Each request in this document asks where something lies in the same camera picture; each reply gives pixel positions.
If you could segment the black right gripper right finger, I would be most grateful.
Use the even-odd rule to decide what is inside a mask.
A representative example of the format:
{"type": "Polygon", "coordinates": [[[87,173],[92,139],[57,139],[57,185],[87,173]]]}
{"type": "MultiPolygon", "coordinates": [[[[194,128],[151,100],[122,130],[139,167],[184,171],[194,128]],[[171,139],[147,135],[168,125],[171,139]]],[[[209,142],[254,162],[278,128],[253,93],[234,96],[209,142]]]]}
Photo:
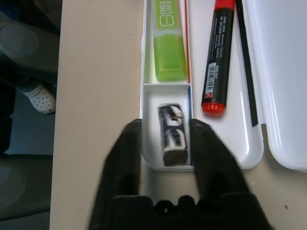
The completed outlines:
{"type": "Polygon", "coordinates": [[[235,157],[209,124],[192,119],[190,136],[200,199],[250,193],[235,157]]]}

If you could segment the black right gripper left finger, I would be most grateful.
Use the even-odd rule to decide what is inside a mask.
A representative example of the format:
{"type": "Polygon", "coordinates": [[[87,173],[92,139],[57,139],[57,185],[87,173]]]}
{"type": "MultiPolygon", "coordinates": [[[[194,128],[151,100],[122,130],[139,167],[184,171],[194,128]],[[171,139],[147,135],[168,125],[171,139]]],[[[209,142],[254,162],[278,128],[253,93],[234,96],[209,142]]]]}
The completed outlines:
{"type": "Polygon", "coordinates": [[[126,124],[109,152],[97,192],[98,199],[137,196],[140,186],[142,120],[126,124]]]}

